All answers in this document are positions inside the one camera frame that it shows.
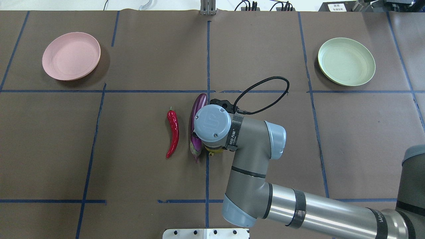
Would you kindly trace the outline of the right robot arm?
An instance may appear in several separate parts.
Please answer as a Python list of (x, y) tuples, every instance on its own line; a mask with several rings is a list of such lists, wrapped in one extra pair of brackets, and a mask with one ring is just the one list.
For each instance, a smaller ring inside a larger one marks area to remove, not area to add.
[(268, 219), (339, 239), (424, 238), (424, 145), (405, 152), (395, 209), (376, 210), (266, 182), (270, 160), (285, 148), (282, 126), (217, 104), (194, 105), (190, 117), (207, 149), (235, 153), (222, 203), (229, 223), (253, 227)]

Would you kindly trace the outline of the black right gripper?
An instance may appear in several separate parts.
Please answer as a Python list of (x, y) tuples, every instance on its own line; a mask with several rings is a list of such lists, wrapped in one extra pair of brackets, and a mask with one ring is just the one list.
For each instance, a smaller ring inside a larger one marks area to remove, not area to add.
[(218, 105), (222, 107), (226, 112), (235, 112), (234, 105), (228, 100), (211, 99), (210, 105)]

